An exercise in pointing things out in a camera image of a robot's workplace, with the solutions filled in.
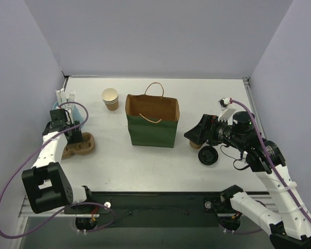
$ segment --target gray wall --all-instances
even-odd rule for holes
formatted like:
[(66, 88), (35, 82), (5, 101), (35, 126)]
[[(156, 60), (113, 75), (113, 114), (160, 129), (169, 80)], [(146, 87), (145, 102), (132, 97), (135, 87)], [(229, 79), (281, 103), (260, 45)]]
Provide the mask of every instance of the gray wall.
[[(38, 146), (63, 75), (23, 0), (0, 0), (0, 191)], [(0, 221), (12, 234), (25, 192), (18, 174)], [(0, 237), (0, 248), (10, 241)]]
[(242, 78), (292, 0), (25, 0), (66, 75)]
[(251, 76), (268, 139), (311, 211), (311, 0), (295, 0)]

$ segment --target white table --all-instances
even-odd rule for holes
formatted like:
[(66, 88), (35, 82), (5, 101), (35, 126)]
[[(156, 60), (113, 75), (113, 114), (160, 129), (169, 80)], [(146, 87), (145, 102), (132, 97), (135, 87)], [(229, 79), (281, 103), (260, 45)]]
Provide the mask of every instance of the white table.
[[(132, 146), (128, 133), (126, 95), (143, 94), (155, 81), (164, 86), (165, 96), (179, 102), (180, 120), (172, 149)], [(114, 112), (107, 110), (102, 101), (101, 93), (106, 88), (119, 92), (120, 107)], [(246, 191), (265, 191), (250, 169), (235, 170), (233, 159), (224, 156), (219, 147), (219, 160), (215, 164), (201, 164), (198, 150), (191, 148), (183, 136), (203, 114), (219, 115), (218, 100), (222, 97), (232, 97), (250, 107), (242, 80), (69, 78), (66, 93), (72, 90), (76, 91), (76, 101), (89, 111), (82, 132), (94, 135), (96, 148), (90, 155), (62, 160), (71, 184), (87, 185), (92, 191), (222, 191), (233, 184)], [(159, 95), (161, 88), (151, 86), (148, 94)], [(224, 150), (239, 157), (234, 149)]]

